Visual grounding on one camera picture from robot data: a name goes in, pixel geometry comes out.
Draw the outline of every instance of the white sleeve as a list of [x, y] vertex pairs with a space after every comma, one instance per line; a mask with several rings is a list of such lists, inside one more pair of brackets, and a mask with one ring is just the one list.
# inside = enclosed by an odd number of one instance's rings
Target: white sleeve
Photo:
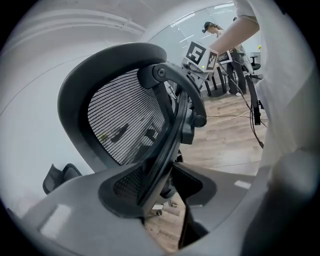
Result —
[[233, 0], [238, 17], [255, 17], [248, 0]]

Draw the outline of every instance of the black mesh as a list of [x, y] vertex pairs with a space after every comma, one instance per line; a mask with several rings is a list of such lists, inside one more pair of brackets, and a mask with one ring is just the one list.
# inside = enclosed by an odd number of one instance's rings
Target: black mesh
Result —
[[140, 85], [137, 71], [100, 88], [88, 107], [95, 136], [120, 165], [137, 162], [152, 146], [165, 121], [153, 90]]
[[140, 166], [114, 184], [114, 193], [128, 203], [136, 205], [141, 190], [142, 176], [143, 169]]

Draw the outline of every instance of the white wall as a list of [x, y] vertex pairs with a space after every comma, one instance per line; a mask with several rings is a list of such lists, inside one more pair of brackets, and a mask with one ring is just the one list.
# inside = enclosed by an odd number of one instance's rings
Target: white wall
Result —
[[45, 197], [42, 183], [51, 164], [62, 170], [72, 163], [84, 175], [93, 173], [58, 117], [58, 93], [68, 73], [90, 55], [137, 41], [142, 33], [134, 23], [119, 27], [121, 17], [66, 10], [58, 2], [43, 1], [30, 11], [0, 56], [0, 196], [18, 216]]

